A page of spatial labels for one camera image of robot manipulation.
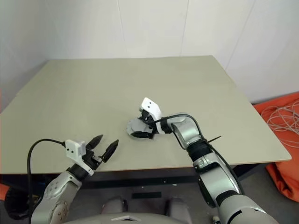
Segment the white cable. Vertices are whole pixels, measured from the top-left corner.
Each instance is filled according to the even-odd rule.
[[[266,112],[271,112],[266,120],[268,126],[277,132],[292,131],[298,135],[299,139],[299,100],[290,106],[277,107],[269,106],[261,112],[261,116],[266,119]],[[281,143],[293,148],[299,148],[299,141],[280,139]]]

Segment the white wall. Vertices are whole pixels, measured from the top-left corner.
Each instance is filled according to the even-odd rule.
[[[51,58],[214,55],[250,101],[299,91],[298,0],[0,0],[2,105]]]

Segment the table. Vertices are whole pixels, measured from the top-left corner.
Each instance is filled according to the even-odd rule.
[[[118,149],[98,171],[187,168],[188,154],[172,135],[134,140],[126,133],[144,97],[164,115],[191,114],[229,164],[291,157],[212,56],[50,60],[22,88],[1,118],[1,173],[26,173],[30,146],[42,138],[85,140],[104,134],[95,153]],[[59,173],[72,162],[54,143],[33,151],[32,172]]]

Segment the black cable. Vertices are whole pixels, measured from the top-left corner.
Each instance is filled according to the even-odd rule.
[[[209,144],[209,142],[204,138],[204,136],[203,136],[203,134],[202,134],[202,132],[201,132],[201,130],[200,130],[200,128],[199,128],[199,125],[198,125],[198,123],[197,123],[197,121],[196,121],[196,119],[195,119],[194,117],[192,117],[192,116],[189,115],[189,114],[175,114],[175,115],[171,115],[171,116],[168,116],[168,117],[161,118],[161,119],[159,119],[159,120],[155,120],[155,121],[149,122],[149,123],[147,123],[147,124],[148,124],[148,125],[152,125],[152,124],[155,124],[155,123],[164,121],[164,120],[168,120],[168,119],[171,119],[171,118],[177,118],[177,117],[188,117],[188,118],[191,118],[191,119],[193,120],[193,122],[195,123],[195,125],[196,125],[196,127],[197,127],[197,129],[198,129],[198,132],[199,132],[199,135],[200,135],[201,139],[205,140],[206,143],[211,147],[211,149],[212,149],[212,150],[213,150],[213,151],[214,151],[214,152],[215,152],[215,153],[222,159],[222,161],[223,161],[224,164],[227,166],[227,168],[228,168],[228,170],[230,171],[230,173],[232,174],[232,176],[235,178],[235,181],[236,181],[237,184],[238,184],[238,187],[239,187],[239,189],[240,189],[241,194],[244,195],[244,194],[245,194],[244,189],[243,189],[241,183],[239,182],[239,180],[238,180],[238,178],[237,178],[235,172],[234,172],[233,169],[230,167],[230,165],[228,164],[228,162],[226,162],[226,160],[222,157],[222,155],[220,155],[220,153],[219,153],[219,152],[218,152],[218,151],[217,151],[211,144]],[[179,139],[178,139],[178,137],[177,137],[177,135],[176,135],[175,133],[174,133],[174,136],[175,136],[176,139],[178,140],[180,146],[183,148],[181,142],[179,141]]]
[[[57,140],[40,139],[31,146],[31,148],[28,152],[28,156],[27,156],[27,178],[28,178],[28,193],[29,193],[29,217],[28,217],[28,223],[29,224],[31,224],[31,217],[32,217],[33,209],[34,209],[34,206],[33,206],[33,190],[32,190],[32,176],[31,176],[31,154],[32,154],[32,151],[33,151],[34,147],[42,141],[51,141],[51,142],[55,142],[57,144],[60,144],[62,146],[65,146],[64,142],[60,142],[60,141],[57,141]]]

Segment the orange bag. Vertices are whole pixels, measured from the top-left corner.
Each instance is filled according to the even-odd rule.
[[[255,109],[261,114],[269,106],[285,107],[292,105],[299,100],[299,92],[284,97],[276,98],[261,104],[254,105]],[[263,119],[267,121],[271,111],[263,113]],[[291,140],[299,142],[299,136],[292,131],[278,132],[273,131],[280,140]],[[299,202],[299,148],[294,148],[283,144],[291,154],[290,161],[275,162],[267,166],[267,170],[276,184],[277,189],[286,197]]]

